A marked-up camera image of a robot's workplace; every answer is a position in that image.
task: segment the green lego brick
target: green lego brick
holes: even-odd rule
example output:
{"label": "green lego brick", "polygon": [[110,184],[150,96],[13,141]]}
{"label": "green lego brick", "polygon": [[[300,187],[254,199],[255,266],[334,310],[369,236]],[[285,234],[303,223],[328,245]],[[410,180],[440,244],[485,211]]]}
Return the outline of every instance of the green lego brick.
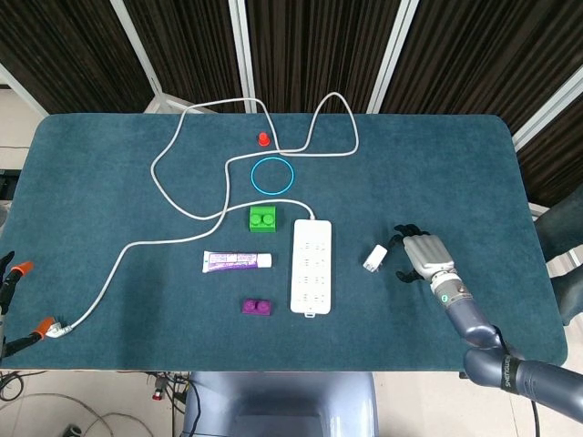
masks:
{"label": "green lego brick", "polygon": [[275,207],[251,207],[249,230],[251,232],[275,232]]}

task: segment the purple lego brick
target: purple lego brick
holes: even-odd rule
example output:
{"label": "purple lego brick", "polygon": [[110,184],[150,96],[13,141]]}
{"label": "purple lego brick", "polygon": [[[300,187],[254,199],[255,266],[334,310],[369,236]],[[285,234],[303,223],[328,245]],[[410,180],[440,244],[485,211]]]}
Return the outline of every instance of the purple lego brick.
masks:
{"label": "purple lego brick", "polygon": [[246,299],[241,309],[243,314],[271,316],[271,302],[268,300]]}

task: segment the cable connector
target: cable connector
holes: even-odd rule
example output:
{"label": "cable connector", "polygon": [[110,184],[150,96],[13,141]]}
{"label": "cable connector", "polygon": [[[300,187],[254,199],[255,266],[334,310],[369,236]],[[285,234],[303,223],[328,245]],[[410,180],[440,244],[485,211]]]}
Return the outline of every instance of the cable connector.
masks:
{"label": "cable connector", "polygon": [[381,266],[381,263],[383,262],[383,259],[386,256],[386,252],[387,249],[385,249],[380,244],[377,244],[376,246],[374,246],[373,251],[364,262],[363,267],[368,271],[376,272]]}
{"label": "cable connector", "polygon": [[58,321],[57,323],[53,323],[48,331],[46,332],[46,336],[50,337],[51,339],[58,339],[59,337],[63,337],[65,334],[68,334],[72,331],[73,328],[71,326],[62,326],[61,322]]}

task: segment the table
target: table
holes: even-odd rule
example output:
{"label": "table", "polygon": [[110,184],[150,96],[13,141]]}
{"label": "table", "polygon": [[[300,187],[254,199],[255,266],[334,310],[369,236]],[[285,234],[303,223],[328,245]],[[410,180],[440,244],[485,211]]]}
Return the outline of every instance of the table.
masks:
{"label": "table", "polygon": [[[308,114],[273,115],[281,145],[303,145]],[[439,235],[487,317],[527,358],[560,364],[567,347],[522,185],[511,136],[494,116],[359,115],[361,148],[348,158],[287,158],[287,198],[332,222],[332,311],[305,319],[289,310],[292,230],[307,218],[278,205],[278,230],[250,233],[247,209],[210,237],[134,248],[93,315],[61,339],[6,359],[11,368],[191,371],[411,371],[462,368],[466,345],[426,283],[403,284],[402,250],[372,274],[363,260],[393,226]],[[76,320],[101,289],[121,248],[212,226],[180,215],[149,174],[168,144],[174,115],[69,114],[46,118],[0,239],[36,269],[21,280],[7,337],[48,315]],[[189,115],[158,166],[186,210],[208,215],[224,196],[227,158],[258,151],[263,115]],[[322,115],[311,152],[350,150],[346,115]],[[251,186],[258,159],[231,166],[231,204],[266,198]],[[256,179],[285,185],[282,163]],[[201,272],[203,250],[270,252],[271,269]],[[271,300],[270,317],[240,314],[244,299]]]}

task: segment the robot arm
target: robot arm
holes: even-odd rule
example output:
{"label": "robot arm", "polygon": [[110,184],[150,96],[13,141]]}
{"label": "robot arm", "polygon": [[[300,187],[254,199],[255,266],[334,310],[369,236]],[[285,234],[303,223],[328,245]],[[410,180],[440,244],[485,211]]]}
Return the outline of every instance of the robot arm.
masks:
{"label": "robot arm", "polygon": [[445,309],[460,337],[472,346],[464,357],[465,373],[479,385],[519,394],[583,423],[583,375],[541,361],[523,361],[506,347],[502,336],[479,309],[457,275],[444,243],[415,225],[395,228],[414,270],[397,272],[404,282],[424,279]]}

